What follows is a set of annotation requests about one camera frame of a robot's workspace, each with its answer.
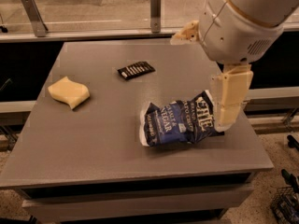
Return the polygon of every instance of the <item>snack bag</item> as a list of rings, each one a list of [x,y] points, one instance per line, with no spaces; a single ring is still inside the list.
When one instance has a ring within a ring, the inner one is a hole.
[[[141,111],[140,141],[143,146],[182,142],[196,144],[214,129],[210,93],[203,91],[190,101],[175,101],[162,108],[150,103]]]

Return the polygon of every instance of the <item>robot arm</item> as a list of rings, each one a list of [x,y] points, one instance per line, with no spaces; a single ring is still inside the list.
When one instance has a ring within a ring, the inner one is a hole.
[[[229,129],[238,116],[253,77],[249,63],[271,47],[283,32],[283,22],[298,6],[299,0],[206,0],[194,37],[211,61],[224,65],[222,74],[211,82],[219,132]],[[171,43],[186,39],[191,43],[189,33],[185,26]]]

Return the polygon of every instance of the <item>drawer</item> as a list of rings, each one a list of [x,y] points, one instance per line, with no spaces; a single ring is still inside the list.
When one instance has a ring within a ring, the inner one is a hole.
[[[153,189],[33,199],[22,207],[42,222],[62,222],[227,209],[252,192],[251,184]]]

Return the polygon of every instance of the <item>metal post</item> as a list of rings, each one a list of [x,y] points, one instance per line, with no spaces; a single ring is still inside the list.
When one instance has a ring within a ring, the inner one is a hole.
[[[161,32],[161,0],[150,0],[150,28],[153,33]]]
[[[26,10],[35,35],[37,37],[46,36],[48,28],[40,17],[35,0],[21,0],[21,2]]]

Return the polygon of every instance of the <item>yellow sponge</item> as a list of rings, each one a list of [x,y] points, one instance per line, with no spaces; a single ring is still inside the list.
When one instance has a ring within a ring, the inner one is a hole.
[[[71,81],[68,77],[64,77],[49,86],[48,91],[53,99],[67,103],[71,109],[90,97],[86,86]]]

